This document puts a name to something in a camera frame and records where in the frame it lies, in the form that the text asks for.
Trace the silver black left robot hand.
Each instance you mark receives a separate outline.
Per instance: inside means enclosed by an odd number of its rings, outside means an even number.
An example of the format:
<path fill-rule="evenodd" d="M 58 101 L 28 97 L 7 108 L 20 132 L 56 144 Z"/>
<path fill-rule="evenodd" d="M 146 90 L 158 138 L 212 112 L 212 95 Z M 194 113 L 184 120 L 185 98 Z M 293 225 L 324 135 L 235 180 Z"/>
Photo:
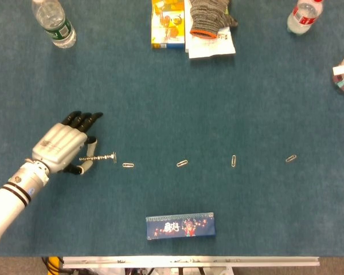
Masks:
<path fill-rule="evenodd" d="M 87 131 L 102 115 L 101 112 L 71 112 L 34 146 L 32 160 L 43 163 L 51 174 L 60 171 L 74 175 L 84 174 L 92 167 L 93 161 L 88 159 L 79 165 L 72 164 L 72 161 L 85 146 L 87 157 L 94 156 L 97 139 L 88 136 Z"/>

